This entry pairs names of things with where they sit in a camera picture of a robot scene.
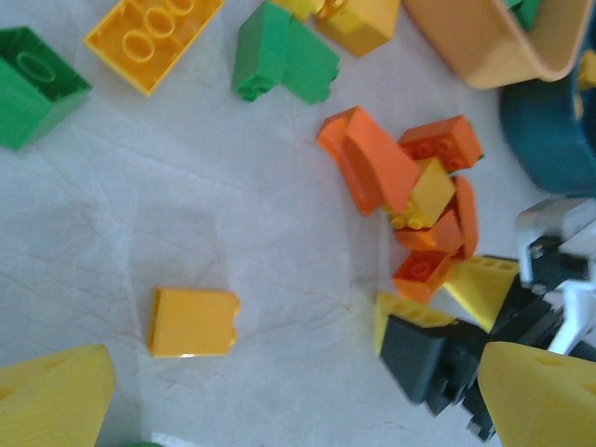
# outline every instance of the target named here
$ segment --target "gray marble surface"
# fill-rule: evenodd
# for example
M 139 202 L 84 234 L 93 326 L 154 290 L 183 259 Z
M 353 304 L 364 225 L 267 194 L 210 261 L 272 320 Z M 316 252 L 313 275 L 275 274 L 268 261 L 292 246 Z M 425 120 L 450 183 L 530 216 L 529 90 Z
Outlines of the gray marble surface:
M 459 408 L 433 419 L 373 352 L 373 300 L 407 252 L 386 217 L 363 219 L 314 143 L 322 120 L 364 106 L 397 137 L 467 114 L 486 157 L 480 252 L 515 255 L 515 216 L 545 197 L 508 150 L 498 91 L 466 87 L 400 12 L 393 41 L 340 52 L 325 103 L 279 87 L 253 104 L 229 84 L 229 1 L 147 100 L 87 51 L 114 0 L 0 2 L 0 27 L 33 27 L 93 86 L 42 141 L 0 151 L 0 365 L 106 344 L 118 384 L 99 446 L 478 446 Z M 156 284 L 225 288 L 238 342 L 213 359 L 152 359 Z M 449 297 L 435 305 L 463 315 Z M 494 440 L 491 446 L 498 445 Z

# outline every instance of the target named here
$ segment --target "orange plastic bin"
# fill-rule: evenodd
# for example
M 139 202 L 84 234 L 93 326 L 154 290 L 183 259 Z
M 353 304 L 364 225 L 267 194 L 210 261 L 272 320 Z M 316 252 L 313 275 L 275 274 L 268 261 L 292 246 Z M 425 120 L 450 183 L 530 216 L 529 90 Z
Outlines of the orange plastic bin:
M 527 33 L 503 0 L 404 0 L 413 22 L 475 88 L 552 82 L 573 68 L 594 0 L 542 0 Z

